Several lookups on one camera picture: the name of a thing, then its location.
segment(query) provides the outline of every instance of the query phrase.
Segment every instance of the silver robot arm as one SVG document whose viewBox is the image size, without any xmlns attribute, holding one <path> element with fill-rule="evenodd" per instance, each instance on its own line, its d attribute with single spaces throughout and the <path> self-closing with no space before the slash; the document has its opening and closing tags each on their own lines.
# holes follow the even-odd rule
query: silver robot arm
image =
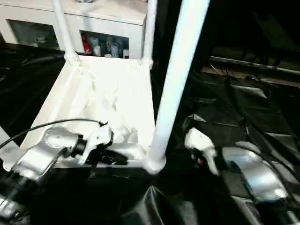
<svg viewBox="0 0 300 225">
<path fill-rule="evenodd" d="M 0 180 L 0 218 L 13 222 L 23 217 L 32 196 L 58 158 L 81 155 L 85 163 L 98 145 L 110 145 L 112 136 L 108 125 L 100 127 L 88 140 L 64 127 L 47 129 L 42 140 L 29 148 Z"/>
<path fill-rule="evenodd" d="M 192 156 L 200 154 L 205 158 L 212 174 L 219 175 L 214 159 L 220 153 L 217 154 L 209 137 L 192 128 L 186 135 L 185 146 L 192 150 Z M 255 145 L 238 142 L 236 146 L 224 147 L 221 155 L 230 171 L 241 174 L 265 225 L 300 225 L 299 203 L 288 193 L 277 171 L 259 156 Z"/>
</svg>

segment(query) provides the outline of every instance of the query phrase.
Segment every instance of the white cabinet top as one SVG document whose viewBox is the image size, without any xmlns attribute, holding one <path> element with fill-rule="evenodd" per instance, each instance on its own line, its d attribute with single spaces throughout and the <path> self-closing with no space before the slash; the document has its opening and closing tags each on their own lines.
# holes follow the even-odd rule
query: white cabinet top
<svg viewBox="0 0 300 225">
<path fill-rule="evenodd" d="M 137 25 L 143 25 L 147 14 L 147 3 L 139 0 L 94 0 L 93 3 L 61 0 L 61 3 L 67 14 Z M 51 0 L 0 0 L 0 5 L 53 11 Z"/>
</svg>

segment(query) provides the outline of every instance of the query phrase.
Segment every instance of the glass cabinet door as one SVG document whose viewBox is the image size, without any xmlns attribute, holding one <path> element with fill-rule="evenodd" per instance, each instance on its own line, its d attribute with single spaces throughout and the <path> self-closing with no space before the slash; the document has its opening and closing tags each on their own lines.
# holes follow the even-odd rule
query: glass cabinet door
<svg viewBox="0 0 300 225">
<path fill-rule="evenodd" d="M 60 49 L 53 26 L 8 19 L 7 22 L 19 44 L 57 50 Z"/>
<path fill-rule="evenodd" d="M 112 58 L 129 58 L 129 38 L 80 31 L 85 53 Z"/>
</svg>

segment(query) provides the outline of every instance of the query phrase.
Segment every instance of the white cabinet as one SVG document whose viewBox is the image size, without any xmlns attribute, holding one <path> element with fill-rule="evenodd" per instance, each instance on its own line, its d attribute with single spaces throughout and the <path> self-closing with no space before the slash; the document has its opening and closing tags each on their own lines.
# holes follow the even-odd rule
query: white cabinet
<svg viewBox="0 0 300 225">
<path fill-rule="evenodd" d="M 142 57 L 147 3 L 139 0 L 61 2 L 77 52 L 85 52 L 84 37 L 92 51 L 90 38 L 98 40 L 102 56 L 110 53 L 110 44 L 115 44 L 119 50 L 117 57 L 123 57 L 123 49 L 128 49 L 129 58 Z M 51 0 L 0 0 L 0 33 L 7 43 L 64 50 Z"/>
</svg>

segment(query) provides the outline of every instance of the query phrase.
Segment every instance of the black plastic sheet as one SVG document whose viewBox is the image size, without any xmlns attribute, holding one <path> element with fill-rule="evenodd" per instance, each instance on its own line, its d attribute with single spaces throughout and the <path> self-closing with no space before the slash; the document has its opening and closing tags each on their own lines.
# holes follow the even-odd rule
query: black plastic sheet
<svg viewBox="0 0 300 225">
<path fill-rule="evenodd" d="M 0 82 L 0 122 L 14 135 L 33 122 L 64 59 L 62 52 L 46 50 L 38 54 L 28 50 L 8 53 L 1 52 L 0 75 L 5 75 L 4 81 L 8 77 L 10 83 Z M 164 80 L 162 74 L 157 68 L 151 74 L 156 110 Z M 265 154 L 292 164 L 299 174 L 299 99 L 298 88 L 191 73 L 169 141 L 167 164 L 159 175 L 150 176 L 142 169 L 56 169 L 32 199 L 31 222 L 34 225 L 259 224 L 259 215 L 240 177 L 227 170 L 215 177 L 205 165 L 196 167 L 183 145 L 185 133 L 195 127 L 216 146 L 252 142 Z M 290 185 L 294 193 L 300 194 L 299 185 Z"/>
<path fill-rule="evenodd" d="M 0 48 L 0 126 L 13 136 L 29 128 L 65 60 L 64 52 L 35 47 Z M 22 138 L 16 139 L 21 144 Z"/>
</svg>

